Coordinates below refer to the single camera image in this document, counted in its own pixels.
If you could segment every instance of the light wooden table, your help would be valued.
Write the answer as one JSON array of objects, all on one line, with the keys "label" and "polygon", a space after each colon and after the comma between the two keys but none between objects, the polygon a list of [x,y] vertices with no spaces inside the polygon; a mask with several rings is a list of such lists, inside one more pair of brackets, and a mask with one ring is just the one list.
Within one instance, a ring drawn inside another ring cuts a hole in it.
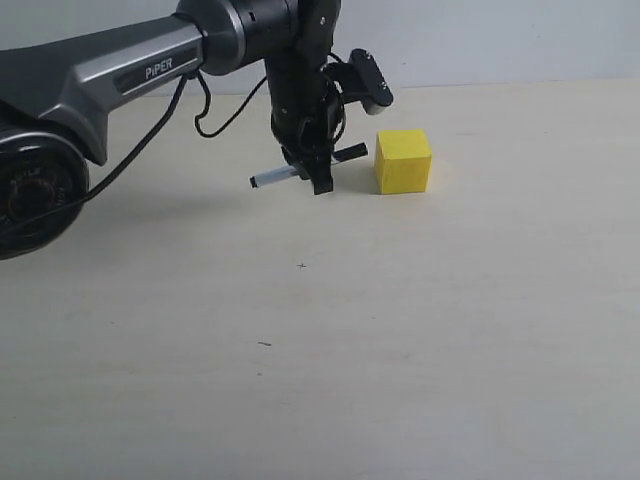
[{"label": "light wooden table", "polygon": [[[396,93],[344,145],[424,128],[428,194],[372,159],[251,190],[268,99],[205,141],[190,97],[0,264],[0,477],[639,478],[640,81]],[[165,106],[113,115],[111,166]]]}]

